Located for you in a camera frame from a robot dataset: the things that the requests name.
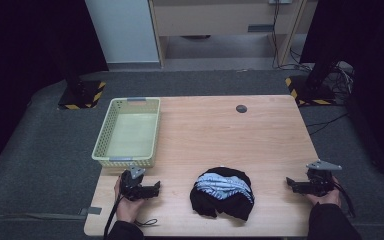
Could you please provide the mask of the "black printed t-shirt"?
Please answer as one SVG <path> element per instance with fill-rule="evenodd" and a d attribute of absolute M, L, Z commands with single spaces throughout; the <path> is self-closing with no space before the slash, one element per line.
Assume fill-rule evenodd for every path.
<path fill-rule="evenodd" d="M 254 207 L 252 183 L 245 172 L 215 167 L 202 173 L 190 192 L 192 209 L 199 215 L 216 218 L 225 213 L 247 221 Z"/>

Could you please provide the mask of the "person's right hand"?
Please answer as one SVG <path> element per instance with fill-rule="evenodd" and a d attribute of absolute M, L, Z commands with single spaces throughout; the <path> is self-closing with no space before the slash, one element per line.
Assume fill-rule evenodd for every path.
<path fill-rule="evenodd" d="M 337 188 L 334 188 L 332 191 L 328 192 L 326 195 L 318 197 L 311 194 L 306 194 L 305 197 L 313 204 L 333 204 L 338 207 L 341 206 L 340 191 Z"/>

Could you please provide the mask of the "person's left hand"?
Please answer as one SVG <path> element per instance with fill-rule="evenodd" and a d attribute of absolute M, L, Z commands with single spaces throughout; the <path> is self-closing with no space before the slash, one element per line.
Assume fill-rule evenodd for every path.
<path fill-rule="evenodd" d="M 115 201 L 117 202 L 116 218 L 118 221 L 124 221 L 128 223 L 134 223 L 140 212 L 141 207 L 144 205 L 145 200 L 139 199 L 136 201 L 130 201 L 125 199 L 120 194 L 121 177 L 118 177 L 115 186 Z"/>

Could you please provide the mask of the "black stand with striped base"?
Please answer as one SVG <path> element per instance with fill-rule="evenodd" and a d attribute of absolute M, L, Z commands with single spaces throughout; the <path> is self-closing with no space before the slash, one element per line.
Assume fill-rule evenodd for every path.
<path fill-rule="evenodd" d="M 55 57 L 58 58 L 58 68 L 67 84 L 58 102 L 58 107 L 69 110 L 94 108 L 102 95 L 105 83 L 102 81 L 83 81 L 62 50 L 58 50 Z"/>
<path fill-rule="evenodd" d="M 333 90 L 324 84 L 323 80 L 317 80 L 313 77 L 311 69 L 297 60 L 298 53 L 290 50 L 290 55 L 298 67 L 309 71 L 307 75 L 293 75 L 285 79 L 289 93 L 294 98 L 297 106 L 337 105 L 336 95 Z"/>

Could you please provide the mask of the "white cabinet panel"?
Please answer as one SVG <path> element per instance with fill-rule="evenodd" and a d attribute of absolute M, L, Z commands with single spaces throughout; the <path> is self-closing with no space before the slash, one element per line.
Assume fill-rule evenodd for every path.
<path fill-rule="evenodd" d="M 85 0 L 106 62 L 158 63 L 148 0 Z"/>

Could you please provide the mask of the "light wooden desk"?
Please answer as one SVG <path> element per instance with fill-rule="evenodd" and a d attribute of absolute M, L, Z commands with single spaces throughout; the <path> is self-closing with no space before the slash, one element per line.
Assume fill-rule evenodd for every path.
<path fill-rule="evenodd" d="M 157 49 L 165 58 L 171 36 L 243 35 L 272 37 L 276 63 L 288 61 L 297 34 L 311 25 L 319 0 L 148 0 Z"/>

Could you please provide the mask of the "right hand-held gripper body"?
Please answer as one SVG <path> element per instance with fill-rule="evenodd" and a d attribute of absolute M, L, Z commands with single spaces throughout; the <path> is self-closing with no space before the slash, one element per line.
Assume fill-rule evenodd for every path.
<path fill-rule="evenodd" d="M 306 165 L 308 182 L 302 187 L 303 194 L 311 194 L 317 197 L 325 196 L 334 189 L 333 171 L 342 169 L 340 165 L 335 165 L 322 160 L 317 160 Z"/>

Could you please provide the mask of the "yellow-green plastic basket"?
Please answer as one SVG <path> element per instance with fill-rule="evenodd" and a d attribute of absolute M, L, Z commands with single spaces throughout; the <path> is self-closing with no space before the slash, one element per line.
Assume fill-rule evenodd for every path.
<path fill-rule="evenodd" d="M 160 121 L 157 97 L 114 98 L 110 101 L 92 159 L 103 167 L 136 165 L 152 168 Z"/>

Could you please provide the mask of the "grey tape strip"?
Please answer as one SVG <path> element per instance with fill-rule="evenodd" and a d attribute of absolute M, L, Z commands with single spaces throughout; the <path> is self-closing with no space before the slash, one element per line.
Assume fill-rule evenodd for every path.
<path fill-rule="evenodd" d="M 81 216 L 87 216 L 88 214 L 100 215 L 101 211 L 102 211 L 102 208 L 100 208 L 100 207 L 90 206 L 90 207 L 80 209 L 79 215 L 81 215 Z"/>

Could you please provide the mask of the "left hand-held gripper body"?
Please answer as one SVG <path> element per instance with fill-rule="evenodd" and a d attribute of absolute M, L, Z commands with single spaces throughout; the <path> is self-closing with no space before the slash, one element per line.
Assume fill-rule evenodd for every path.
<path fill-rule="evenodd" d="M 145 170 L 137 166 L 130 166 L 121 175 L 120 194 L 130 201 L 146 198 L 146 190 L 141 185 Z"/>

